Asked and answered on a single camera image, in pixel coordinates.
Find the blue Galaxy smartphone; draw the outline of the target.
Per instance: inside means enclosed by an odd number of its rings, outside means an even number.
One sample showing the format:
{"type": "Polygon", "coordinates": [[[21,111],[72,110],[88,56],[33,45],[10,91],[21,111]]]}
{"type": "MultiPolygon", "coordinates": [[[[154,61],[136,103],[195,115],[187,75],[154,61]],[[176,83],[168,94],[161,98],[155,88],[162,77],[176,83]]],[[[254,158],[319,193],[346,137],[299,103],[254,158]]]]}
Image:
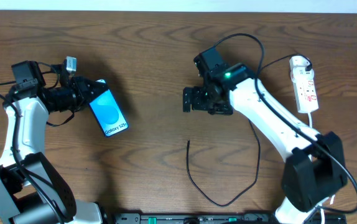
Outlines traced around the blue Galaxy smartphone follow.
{"type": "Polygon", "coordinates": [[[91,108],[105,137],[111,137],[129,127],[112,92],[107,89],[90,104],[91,108]]]}

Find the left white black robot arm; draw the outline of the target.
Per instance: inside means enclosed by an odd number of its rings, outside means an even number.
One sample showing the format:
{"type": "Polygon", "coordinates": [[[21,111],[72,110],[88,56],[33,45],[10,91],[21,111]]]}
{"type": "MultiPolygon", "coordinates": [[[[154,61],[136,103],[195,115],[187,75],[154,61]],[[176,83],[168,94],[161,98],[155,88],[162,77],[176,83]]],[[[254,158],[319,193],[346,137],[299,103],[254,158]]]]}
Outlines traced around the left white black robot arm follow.
{"type": "Polygon", "coordinates": [[[97,202],[75,199],[69,185],[45,156],[50,113],[76,113],[108,91],[105,82],[76,76],[76,60],[49,65],[57,75],[47,87],[36,61],[12,65],[15,80],[2,97],[8,117],[0,158],[0,220],[3,223],[110,223],[97,202]]]}

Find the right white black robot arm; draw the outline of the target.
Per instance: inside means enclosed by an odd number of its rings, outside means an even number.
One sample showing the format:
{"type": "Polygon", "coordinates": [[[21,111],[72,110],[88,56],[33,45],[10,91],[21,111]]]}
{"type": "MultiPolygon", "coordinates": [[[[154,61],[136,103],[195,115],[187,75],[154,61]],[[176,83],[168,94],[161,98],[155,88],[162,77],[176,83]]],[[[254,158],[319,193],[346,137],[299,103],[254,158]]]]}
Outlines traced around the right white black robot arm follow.
{"type": "Polygon", "coordinates": [[[211,47],[193,62],[202,86],[183,89],[183,111],[243,114],[276,148],[285,163],[285,198],[273,213],[277,223],[307,223],[350,179],[343,144],[333,132],[322,135],[284,108],[243,63],[230,65],[211,47]]]}

